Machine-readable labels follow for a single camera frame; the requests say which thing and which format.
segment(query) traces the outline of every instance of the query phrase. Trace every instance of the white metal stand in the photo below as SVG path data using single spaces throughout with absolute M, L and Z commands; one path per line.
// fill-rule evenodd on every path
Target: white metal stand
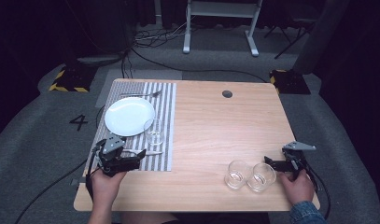
M 187 7 L 187 27 L 184 37 L 184 53 L 190 53 L 190 18 L 191 16 L 217 16 L 217 17 L 238 17 L 253 18 L 250 31 L 245 31 L 251 54 L 255 57 L 259 56 L 256 44 L 254 42 L 253 33 L 256 27 L 257 19 L 260 15 L 262 0 L 258 0 L 257 4 L 242 3 L 220 3 L 220 2 L 197 2 L 188 0 Z

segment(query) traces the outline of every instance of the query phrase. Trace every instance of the table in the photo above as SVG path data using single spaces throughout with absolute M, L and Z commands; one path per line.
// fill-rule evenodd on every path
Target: table
M 282 146 L 294 140 L 276 90 L 269 83 L 119 79 L 176 83 L 171 172 L 131 171 L 120 185 L 114 211 L 288 211 L 277 180 L 262 193 L 231 190 L 224 174 L 233 160 L 251 165 L 267 156 L 283 160 Z M 222 95 L 232 93 L 231 98 Z M 319 208 L 315 194 L 314 204 Z M 91 211 L 80 184 L 74 207 Z
M 190 53 L 190 20 L 191 16 L 218 16 L 218 17 L 237 17 L 252 18 L 250 30 L 245 31 L 248 46 L 251 55 L 259 56 L 256 44 L 254 43 L 253 33 L 256 27 L 257 19 L 260 15 L 262 0 L 258 0 L 257 4 L 244 3 L 221 3 L 221 2 L 198 2 L 188 0 L 187 5 L 187 26 L 184 36 L 184 53 Z

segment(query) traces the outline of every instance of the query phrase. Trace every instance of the denim sleeve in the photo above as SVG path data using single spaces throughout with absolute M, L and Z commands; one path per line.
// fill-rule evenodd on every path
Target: denim sleeve
M 318 224 L 327 223 L 324 217 L 318 212 L 313 203 L 301 202 L 292 206 L 289 211 L 290 222 L 292 224 Z

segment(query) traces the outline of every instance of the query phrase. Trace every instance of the gray carpet floor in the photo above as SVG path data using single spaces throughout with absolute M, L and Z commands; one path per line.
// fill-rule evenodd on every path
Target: gray carpet floor
M 157 48 L 135 48 L 142 56 L 181 70 L 229 69 L 247 72 L 178 72 L 147 62 L 133 52 L 129 59 L 134 77 L 185 80 L 262 82 L 274 69 L 290 69 L 301 51 L 304 39 L 275 60 L 287 45 L 285 37 L 267 29 L 254 34 L 260 56 L 252 57 L 244 37 L 246 27 L 198 30 L 193 33 L 190 54 L 183 54 L 183 36 Z M 91 91 L 49 91 L 62 65 L 51 68 L 39 82 L 40 96 L 34 99 L 0 134 L 0 223 L 14 223 L 25 206 L 60 176 L 81 164 L 88 156 L 95 136 L 96 116 L 108 93 L 107 82 L 120 77 L 120 63 L 100 67 Z M 156 70 L 154 75 L 149 70 Z M 331 196 L 329 223 L 380 223 L 380 205 L 367 170 L 359 159 L 344 127 L 318 95 L 320 80 L 304 76 L 310 95 L 280 94 L 290 125 L 300 142 L 317 146 L 306 152 L 313 169 L 327 185 Z M 80 131 L 71 119 L 84 115 L 89 123 Z M 21 218 L 20 223 L 86 223 L 90 213 L 73 208 L 76 188 L 72 178 L 82 175 L 84 166 L 39 197 Z M 321 213 L 327 209 L 326 191 L 318 194 Z M 271 223 L 289 223 L 288 212 L 269 213 Z

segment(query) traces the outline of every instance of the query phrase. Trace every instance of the glass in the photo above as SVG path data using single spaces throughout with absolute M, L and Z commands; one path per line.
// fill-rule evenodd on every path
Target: glass
M 164 125 L 161 119 L 150 119 L 144 124 L 144 134 L 147 142 L 152 146 L 158 146 L 164 140 Z
M 251 168 L 244 161 L 232 161 L 224 177 L 225 183 L 231 189 L 240 189 L 251 175 Z
M 266 190 L 276 181 L 274 168 L 266 163 L 259 163 L 253 167 L 251 177 L 247 180 L 248 186 L 256 191 Z

